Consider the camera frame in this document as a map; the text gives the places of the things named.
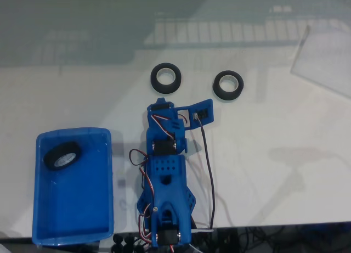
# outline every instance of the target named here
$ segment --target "wheel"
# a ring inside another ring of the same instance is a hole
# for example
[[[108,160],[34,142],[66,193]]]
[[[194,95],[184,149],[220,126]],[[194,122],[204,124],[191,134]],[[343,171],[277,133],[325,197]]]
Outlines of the wheel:
[[[43,161],[50,170],[57,171],[76,162],[81,154],[82,149],[76,142],[65,142],[48,151]]]

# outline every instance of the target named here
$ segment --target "white wire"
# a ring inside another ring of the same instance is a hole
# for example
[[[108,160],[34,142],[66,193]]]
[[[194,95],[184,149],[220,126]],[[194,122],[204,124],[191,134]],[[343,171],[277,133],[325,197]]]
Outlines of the white wire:
[[[194,250],[196,250],[199,253],[203,253],[201,250],[197,249],[196,247],[194,247],[193,245],[189,244],[189,246],[191,246]]]
[[[192,233],[211,233],[213,232],[213,229],[192,229],[191,230]]]

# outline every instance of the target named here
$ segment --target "black wire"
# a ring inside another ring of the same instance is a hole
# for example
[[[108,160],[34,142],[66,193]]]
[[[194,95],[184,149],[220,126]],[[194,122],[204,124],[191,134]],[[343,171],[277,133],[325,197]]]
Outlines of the black wire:
[[[248,249],[248,240],[249,240],[249,238],[248,238],[248,228],[247,227],[245,227],[245,234],[246,234],[246,245],[245,245],[245,248],[244,248],[242,253],[245,253],[247,251],[247,249]]]
[[[135,242],[138,242],[140,239],[141,239],[141,238],[137,238],[136,240],[134,240],[134,243],[135,243]]]
[[[343,246],[342,248],[338,248],[338,249],[334,249],[334,250],[331,250],[331,251],[325,251],[324,249],[316,246],[316,245],[313,245],[311,242],[307,241],[306,238],[303,236],[303,234],[301,233],[301,231],[299,230],[298,227],[296,227],[296,230],[297,232],[300,234],[300,236],[302,237],[302,243],[305,244],[306,246],[310,247],[311,249],[314,249],[318,252],[321,252],[321,253],[336,253],[336,252],[340,252],[340,251],[343,251],[345,249],[349,249],[351,248],[351,243],[347,244],[346,246]]]
[[[206,142],[206,135],[205,135],[205,131],[203,130],[201,121],[198,120],[200,122],[200,126],[201,126],[201,133],[202,133],[202,137],[203,137],[203,144],[205,146],[205,154],[206,154],[206,161],[207,161],[207,167],[208,167],[208,173],[210,174],[210,180],[211,180],[211,189],[212,189],[212,216],[211,216],[211,222],[210,222],[210,229],[213,228],[213,220],[214,220],[214,211],[216,209],[216,202],[214,201],[214,184],[213,184],[213,177],[212,177],[212,171],[211,171],[211,166],[210,166],[210,160],[208,158],[208,150],[207,150],[207,142]]]

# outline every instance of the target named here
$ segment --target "mounting hole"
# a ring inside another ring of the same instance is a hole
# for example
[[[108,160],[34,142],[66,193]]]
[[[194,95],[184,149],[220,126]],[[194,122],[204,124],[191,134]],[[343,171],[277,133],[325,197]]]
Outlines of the mounting hole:
[[[161,177],[161,183],[164,185],[169,185],[172,182],[172,176],[171,175],[165,175]]]

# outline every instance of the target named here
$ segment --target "blue 3d printed part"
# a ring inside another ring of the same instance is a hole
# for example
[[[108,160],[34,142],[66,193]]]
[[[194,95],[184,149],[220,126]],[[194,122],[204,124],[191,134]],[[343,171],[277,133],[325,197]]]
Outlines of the blue 3d printed part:
[[[189,113],[188,127],[178,112]],[[191,213],[196,199],[186,186],[185,157],[187,152],[185,131],[213,122],[211,99],[175,108],[172,102],[159,98],[148,107],[149,128],[146,133],[147,161],[144,171],[150,178],[154,196],[144,178],[144,191],[137,207],[145,213],[145,227],[151,231],[153,247],[160,245],[185,245],[191,242]]]

